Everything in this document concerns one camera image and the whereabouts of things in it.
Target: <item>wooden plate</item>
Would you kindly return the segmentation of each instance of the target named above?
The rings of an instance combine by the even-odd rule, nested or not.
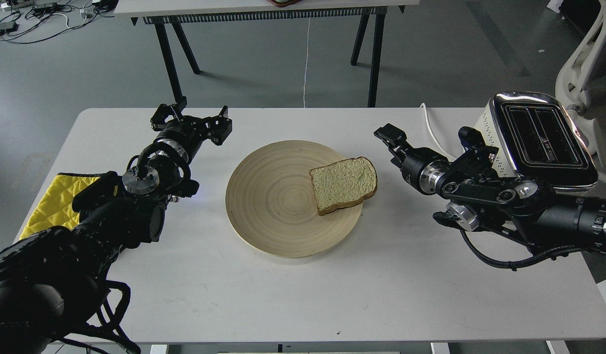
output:
[[[226,210],[236,233],[267,253],[301,258],[343,240],[362,204],[319,216],[309,170],[344,156],[309,141],[281,141],[255,150],[235,169]]]

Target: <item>white cable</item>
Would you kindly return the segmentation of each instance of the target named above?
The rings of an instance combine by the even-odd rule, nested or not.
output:
[[[68,29],[75,29],[75,27],[69,27],[69,18],[67,17],[67,15],[62,14],[62,13],[57,13],[59,15],[61,15],[62,17],[67,19],[67,22],[65,23],[65,26],[67,26]]]
[[[307,84],[307,59],[309,59],[309,26],[312,18],[307,19],[307,48],[305,50],[305,74],[303,74],[303,108],[305,108],[305,84]]]
[[[432,140],[434,140],[434,143],[436,144],[436,146],[438,147],[438,149],[443,153],[443,155],[446,155],[448,159],[451,159],[451,160],[456,159],[449,152],[447,152],[443,148],[443,146],[441,146],[440,143],[438,143],[438,139],[434,136],[434,132],[432,131],[432,127],[429,125],[429,116],[427,115],[427,107],[426,107],[425,103],[422,103],[422,105],[420,105],[419,108],[423,109],[423,115],[425,116],[425,124],[427,125],[427,130],[429,131],[429,136],[432,137]]]

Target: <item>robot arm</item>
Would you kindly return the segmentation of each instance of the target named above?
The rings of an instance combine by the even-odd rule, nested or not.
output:
[[[391,124],[380,127],[374,135],[388,146],[393,155],[391,162],[400,168],[407,183],[425,195],[438,194],[450,200],[447,210],[434,213],[433,218],[443,226],[459,229],[470,249],[486,264],[515,270],[575,251],[606,253],[606,199],[555,192],[557,187],[568,188],[563,175],[570,174],[571,183],[578,184],[593,184],[598,176],[571,132],[566,134],[564,130],[557,135],[557,130],[550,131],[551,123],[564,126],[557,118],[567,122],[561,108],[546,101],[545,95],[508,92],[498,96],[513,102],[515,110],[530,112],[528,120],[532,125],[526,127],[533,131],[521,132],[524,125],[512,121],[526,117],[506,114],[510,103],[498,105],[492,100],[491,109],[487,106],[487,110],[499,115],[493,118],[495,123],[511,123],[498,127],[498,136],[509,136],[509,141],[501,141],[498,147],[487,146],[478,130],[463,127],[458,136],[465,153],[452,162],[429,148],[411,147],[406,134]],[[555,114],[542,116],[548,109]],[[507,147],[519,149],[506,152],[512,157],[515,170],[498,173],[494,161]],[[544,153],[544,161],[537,161],[540,152]],[[525,163],[526,170],[520,172]],[[518,262],[493,260],[471,244],[466,236],[471,231],[497,233],[526,246],[532,257]]]
[[[110,171],[74,198],[80,223],[73,230],[51,227],[1,251],[0,352],[38,354],[55,340],[82,346],[64,338],[70,333],[139,352],[119,325],[130,288],[107,280],[108,269],[124,249],[159,241],[168,203],[199,188],[189,164],[202,142],[219,146],[232,130],[227,107],[215,117],[195,118],[181,114],[185,105],[185,97],[161,105],[151,119],[159,135],[124,175]],[[122,295],[114,311],[107,301],[111,289]],[[93,315],[101,327],[87,324]]]

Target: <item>table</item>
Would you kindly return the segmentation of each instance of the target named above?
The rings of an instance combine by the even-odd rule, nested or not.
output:
[[[154,25],[172,92],[175,100],[179,101],[183,94],[164,27],[166,23],[172,24],[191,70],[199,75],[200,67],[181,27],[182,23],[360,16],[360,25],[351,57],[351,65],[357,65],[368,18],[374,14],[375,33],[368,107],[375,107],[384,20],[388,6],[398,5],[403,12],[406,5],[418,3],[419,0],[305,0],[288,7],[276,7],[267,0],[121,0],[117,4],[114,15],[132,18],[133,24],[137,23],[137,18],[143,17],[146,24]]]
[[[184,110],[196,117],[218,112]],[[482,108],[429,112],[443,146],[460,154],[456,130],[473,125]],[[153,113],[82,112],[41,190],[58,172],[123,169],[154,139]],[[231,108],[229,117],[233,132],[224,145],[205,142],[191,165],[198,194],[168,206],[159,243],[127,250],[111,267],[108,278],[132,288],[122,327],[137,343],[606,337],[606,305],[580,254],[517,272],[495,269],[479,261],[457,231],[431,219],[445,200],[413,190],[373,137],[392,123],[413,146],[435,148],[419,108]],[[364,155],[379,177],[352,233],[330,251],[298,260],[247,245],[224,205],[228,179],[242,159],[289,139],[315,141],[346,157]],[[499,236],[470,237],[494,258],[528,256]]]

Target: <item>gray floor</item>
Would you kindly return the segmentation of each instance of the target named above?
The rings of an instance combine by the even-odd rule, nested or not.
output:
[[[418,107],[423,101],[432,107],[483,107],[502,90],[553,94],[557,73],[582,36],[546,9],[546,3],[422,0],[405,14],[392,8],[386,20],[378,107]],[[79,21],[75,14],[70,25]],[[358,19],[312,19],[309,24],[306,106],[365,107],[372,26],[359,65],[351,67]],[[56,18],[25,39],[44,38],[64,25],[64,18]],[[302,107],[307,29],[308,20],[186,25],[204,70],[201,76],[191,73],[170,33],[189,107]],[[101,18],[42,43],[0,43],[0,249],[17,234],[82,110],[155,107],[172,99],[154,27],[143,22],[133,27],[129,20]],[[149,118],[144,117],[143,124]],[[604,258],[590,256],[589,263],[593,272],[595,267],[606,268]],[[606,278],[604,272],[595,275]],[[233,350],[276,351],[270,346],[238,345]],[[606,341],[569,347],[573,353],[606,353]],[[355,343],[334,345],[332,350],[359,348],[372,347]],[[284,351],[317,349],[292,343]],[[462,343],[451,349],[454,354],[548,352],[538,342]],[[182,353],[233,350],[184,346]],[[381,350],[427,353],[429,345],[398,343]]]

